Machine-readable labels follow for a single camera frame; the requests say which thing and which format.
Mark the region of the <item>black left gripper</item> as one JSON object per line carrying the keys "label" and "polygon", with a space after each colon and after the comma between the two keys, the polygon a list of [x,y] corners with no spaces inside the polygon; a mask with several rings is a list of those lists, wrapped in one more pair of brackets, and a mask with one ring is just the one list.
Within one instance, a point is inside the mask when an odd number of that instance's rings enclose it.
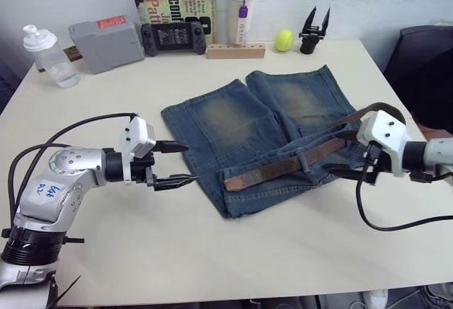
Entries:
{"label": "black left gripper", "polygon": [[[162,140],[156,141],[155,152],[177,153],[187,151],[189,147],[178,141]],[[173,190],[190,184],[198,179],[196,175],[176,174],[166,178],[158,178],[153,174],[152,167],[155,164],[152,151],[146,153],[144,157],[133,158],[130,163],[131,178],[133,182],[144,183],[147,187],[153,187],[155,191]]]}

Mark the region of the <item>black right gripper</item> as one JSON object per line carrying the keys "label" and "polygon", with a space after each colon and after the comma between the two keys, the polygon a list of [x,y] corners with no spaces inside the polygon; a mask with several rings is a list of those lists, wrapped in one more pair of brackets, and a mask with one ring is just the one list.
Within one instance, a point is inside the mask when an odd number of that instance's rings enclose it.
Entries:
{"label": "black right gripper", "polygon": [[[358,142],[358,130],[347,130],[338,132],[335,138],[344,141]],[[365,165],[362,170],[352,170],[346,164],[329,163],[323,165],[323,169],[336,177],[366,182],[374,185],[380,173],[390,172],[390,157],[384,152],[381,144],[371,141],[365,154]]]}

